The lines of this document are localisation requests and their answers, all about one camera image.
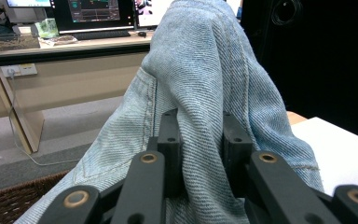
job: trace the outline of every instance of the light blue denim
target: light blue denim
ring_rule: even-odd
[[[219,155],[223,111],[236,116],[256,149],[282,155],[309,186],[323,189],[310,146],[294,137],[282,97],[232,9],[222,0],[176,0],[122,104],[86,155],[18,223],[36,222],[73,185],[104,190],[124,178],[132,156],[158,135],[160,115],[176,107],[187,195],[167,200],[167,223],[248,222]]]

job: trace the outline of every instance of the monitor screen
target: monitor screen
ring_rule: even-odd
[[[36,23],[46,18],[46,9],[51,7],[9,7],[3,2],[6,14],[12,23]]]
[[[50,0],[7,0],[9,7],[50,7]]]
[[[137,28],[156,27],[173,0],[134,0]]]
[[[61,35],[133,29],[131,0],[50,0]]]

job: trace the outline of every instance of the power outlet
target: power outlet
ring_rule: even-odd
[[[36,75],[36,67],[34,66],[34,63],[23,63],[19,64],[20,73],[22,76],[28,76],[28,75]]]
[[[11,73],[14,73],[14,77],[21,76],[20,68],[18,65],[1,66],[1,69],[5,77],[11,77]]]

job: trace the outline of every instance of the keyboard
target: keyboard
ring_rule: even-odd
[[[72,34],[77,40],[105,39],[131,36],[126,30],[98,31]]]

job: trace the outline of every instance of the brown woven basket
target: brown woven basket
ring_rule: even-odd
[[[67,173],[68,171],[48,175],[8,189],[1,189],[0,223],[13,223]]]

